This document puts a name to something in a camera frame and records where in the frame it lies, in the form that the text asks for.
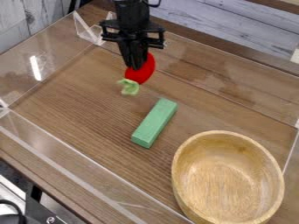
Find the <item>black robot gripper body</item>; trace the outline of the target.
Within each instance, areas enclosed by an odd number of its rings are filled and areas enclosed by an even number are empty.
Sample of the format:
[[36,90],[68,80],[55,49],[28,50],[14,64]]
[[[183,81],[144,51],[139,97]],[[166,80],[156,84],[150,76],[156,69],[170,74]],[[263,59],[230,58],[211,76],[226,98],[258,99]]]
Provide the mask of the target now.
[[103,30],[102,38],[106,41],[140,40],[148,47],[165,49],[166,29],[152,21],[139,28],[131,27],[130,29],[122,27],[116,19],[103,20],[99,25]]

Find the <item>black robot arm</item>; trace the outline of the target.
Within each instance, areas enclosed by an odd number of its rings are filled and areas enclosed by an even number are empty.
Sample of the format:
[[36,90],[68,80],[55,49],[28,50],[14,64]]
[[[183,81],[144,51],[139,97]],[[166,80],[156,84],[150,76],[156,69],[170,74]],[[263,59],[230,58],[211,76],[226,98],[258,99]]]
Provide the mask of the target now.
[[99,25],[106,41],[115,42],[126,62],[139,70],[148,60],[148,48],[165,48],[166,29],[150,18],[150,8],[158,8],[148,0],[114,0],[116,19],[102,20]]

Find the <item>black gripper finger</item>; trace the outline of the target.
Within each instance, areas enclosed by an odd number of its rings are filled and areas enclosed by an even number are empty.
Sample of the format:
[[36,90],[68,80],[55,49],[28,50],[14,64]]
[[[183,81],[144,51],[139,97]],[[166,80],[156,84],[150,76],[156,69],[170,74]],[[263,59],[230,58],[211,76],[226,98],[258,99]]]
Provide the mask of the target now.
[[120,40],[118,42],[119,50],[122,53],[126,66],[136,70],[136,42]]
[[148,44],[144,42],[138,43],[138,64],[136,68],[140,69],[147,61]]

